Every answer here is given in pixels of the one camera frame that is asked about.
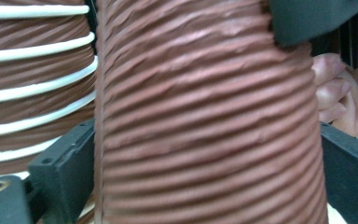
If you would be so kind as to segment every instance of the corrugated duct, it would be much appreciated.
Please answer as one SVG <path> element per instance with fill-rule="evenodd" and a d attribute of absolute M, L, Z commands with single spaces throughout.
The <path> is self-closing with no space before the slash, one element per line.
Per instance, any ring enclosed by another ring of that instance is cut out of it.
<path fill-rule="evenodd" d="M 93 118 L 94 55 L 83 0 L 0 0 L 0 175 Z M 79 223 L 93 220 L 90 199 Z"/>
<path fill-rule="evenodd" d="M 310 46 L 262 0 L 99 0 L 97 223 L 326 223 Z"/>

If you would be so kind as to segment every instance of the white stripe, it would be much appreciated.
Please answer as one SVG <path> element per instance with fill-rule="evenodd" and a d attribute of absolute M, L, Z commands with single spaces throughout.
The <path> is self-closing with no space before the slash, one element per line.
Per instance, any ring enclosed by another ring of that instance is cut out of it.
<path fill-rule="evenodd" d="M 16 175 L 21 179 L 25 179 L 26 177 L 28 177 L 30 175 L 30 173 L 28 173 L 28 171 L 24 171 L 24 172 L 19 172 L 19 173 L 10 174 L 10 175 Z"/>
<path fill-rule="evenodd" d="M 95 98 L 95 91 L 90 93 L 89 95 L 83 97 L 80 100 L 77 100 L 68 106 L 61 108 L 57 111 L 54 111 L 52 113 L 42 115 L 39 117 L 29 118 L 29 119 L 23 119 L 11 123 L 6 124 L 0 124 L 0 135 L 8 134 L 8 133 L 16 133 L 23 130 L 31 129 L 49 122 L 52 122 L 53 120 L 60 119 L 62 117 L 65 117 L 81 107 L 87 105 L 91 101 L 93 101 Z"/>
<path fill-rule="evenodd" d="M 53 145 L 60 137 L 48 140 L 46 142 L 31 146 L 31 147 L 24 147 L 20 149 L 14 150 L 6 150 L 0 152 L 0 162 L 3 161 L 13 161 L 19 158 L 24 158 L 27 156 L 32 156 L 36 153 L 44 151 L 49 146 Z"/>
<path fill-rule="evenodd" d="M 89 10 L 88 6 L 0 6 L 0 20 L 82 15 Z"/>
<path fill-rule="evenodd" d="M 98 66 L 98 58 L 95 57 L 94 62 L 92 64 L 90 64 L 88 67 L 80 71 L 74 72 L 71 75 L 65 77 L 59 77 L 51 81 L 38 83 L 34 85 L 0 90 L 0 102 L 16 100 L 23 97 L 29 97 L 40 93 L 44 93 L 47 91 L 57 90 L 58 88 L 77 82 L 83 77 L 89 76 L 97 69 L 97 66 Z"/>
<path fill-rule="evenodd" d="M 87 36 L 80 37 L 78 39 L 60 42 L 60 43 L 42 45 L 37 47 L 29 47 L 24 49 L 2 49 L 0 50 L 0 63 L 13 61 L 13 60 L 46 56 L 50 54 L 67 51 L 69 49 L 76 49 L 81 46 L 87 45 L 92 40 L 94 40 L 94 37 L 95 37 L 94 33 L 89 33 L 89 35 Z"/>

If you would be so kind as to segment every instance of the hose stack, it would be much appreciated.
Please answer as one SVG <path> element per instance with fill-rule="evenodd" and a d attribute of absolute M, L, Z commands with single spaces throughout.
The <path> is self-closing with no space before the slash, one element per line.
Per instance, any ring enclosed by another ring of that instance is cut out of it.
<path fill-rule="evenodd" d="M 82 0 L 0 0 L 0 175 L 26 177 L 30 160 L 93 118 L 88 11 Z"/>
<path fill-rule="evenodd" d="M 326 223 L 310 46 L 267 1 L 98 1 L 97 223 Z"/>

